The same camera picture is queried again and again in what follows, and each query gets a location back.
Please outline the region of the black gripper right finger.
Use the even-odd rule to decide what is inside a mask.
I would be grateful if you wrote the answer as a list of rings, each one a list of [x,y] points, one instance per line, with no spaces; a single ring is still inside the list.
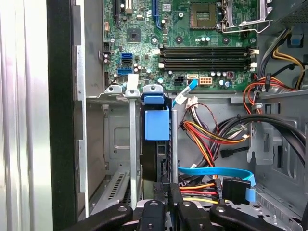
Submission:
[[[267,223],[227,205],[214,205],[207,212],[192,201],[185,201],[176,183],[169,184],[169,209],[177,231],[281,231]]]

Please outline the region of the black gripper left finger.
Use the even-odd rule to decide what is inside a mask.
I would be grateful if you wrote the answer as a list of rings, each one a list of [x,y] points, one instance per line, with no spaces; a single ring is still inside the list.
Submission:
[[[137,202],[132,209],[119,203],[65,228],[66,231],[164,231],[165,203],[163,184],[153,184],[154,198]]]

